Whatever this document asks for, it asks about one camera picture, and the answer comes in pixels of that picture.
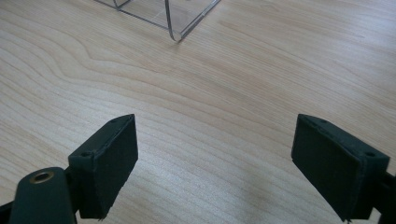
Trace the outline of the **clear acrylic divided rack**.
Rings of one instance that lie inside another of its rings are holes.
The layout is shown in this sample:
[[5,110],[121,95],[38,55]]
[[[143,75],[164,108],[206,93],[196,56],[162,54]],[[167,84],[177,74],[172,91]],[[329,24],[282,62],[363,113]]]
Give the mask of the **clear acrylic divided rack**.
[[221,0],[95,0],[183,40]]

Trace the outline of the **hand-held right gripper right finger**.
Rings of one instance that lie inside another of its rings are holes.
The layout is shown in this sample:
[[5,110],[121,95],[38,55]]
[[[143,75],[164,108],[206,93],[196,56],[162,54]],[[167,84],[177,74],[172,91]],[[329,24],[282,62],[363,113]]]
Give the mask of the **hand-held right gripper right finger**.
[[390,157],[325,119],[300,114],[291,150],[294,164],[343,221],[375,209],[390,221]]

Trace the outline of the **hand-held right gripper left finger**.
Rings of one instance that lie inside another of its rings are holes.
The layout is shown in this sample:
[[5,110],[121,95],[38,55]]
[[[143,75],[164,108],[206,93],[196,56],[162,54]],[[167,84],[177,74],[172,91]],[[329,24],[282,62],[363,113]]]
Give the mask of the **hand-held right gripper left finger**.
[[68,156],[71,194],[82,218],[106,218],[137,160],[133,114],[108,121]]

